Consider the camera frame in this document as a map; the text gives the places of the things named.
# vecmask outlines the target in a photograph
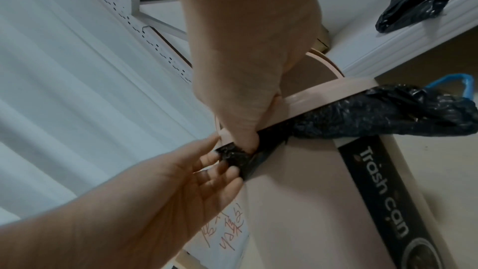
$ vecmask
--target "floor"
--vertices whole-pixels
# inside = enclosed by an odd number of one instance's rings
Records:
[[[478,80],[478,27],[396,67],[378,82],[426,85],[450,73]],[[444,87],[461,93],[461,84]],[[461,269],[478,265],[478,134],[431,138],[396,136],[420,189]],[[253,235],[241,268],[263,268]]]

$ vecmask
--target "curtain fold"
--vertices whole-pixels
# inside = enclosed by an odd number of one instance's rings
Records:
[[[98,0],[0,1],[0,224],[214,129]]]

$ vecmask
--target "red handwriting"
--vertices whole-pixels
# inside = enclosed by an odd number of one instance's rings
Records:
[[[209,244],[208,238],[210,238],[216,232],[217,227],[215,226],[218,224],[218,222],[224,219],[224,225],[227,228],[227,231],[225,231],[221,236],[221,242],[219,243],[219,246],[224,250],[231,248],[233,251],[235,251],[233,247],[233,241],[242,233],[241,227],[244,225],[244,219],[242,218],[243,212],[239,203],[234,205],[233,211],[234,215],[232,217],[224,212],[220,212],[216,216],[214,223],[211,221],[201,229],[201,233],[203,234],[204,240],[208,244],[209,248],[211,245]]]

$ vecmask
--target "trash can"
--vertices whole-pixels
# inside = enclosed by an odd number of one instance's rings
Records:
[[[258,130],[375,85],[308,53],[284,75],[284,104]],[[231,142],[220,134],[218,147]],[[266,269],[456,268],[391,135],[290,138],[238,199]]]

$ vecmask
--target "circular logo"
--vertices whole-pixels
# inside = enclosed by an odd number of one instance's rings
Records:
[[[402,256],[401,269],[443,269],[433,245],[423,238],[412,240]]]

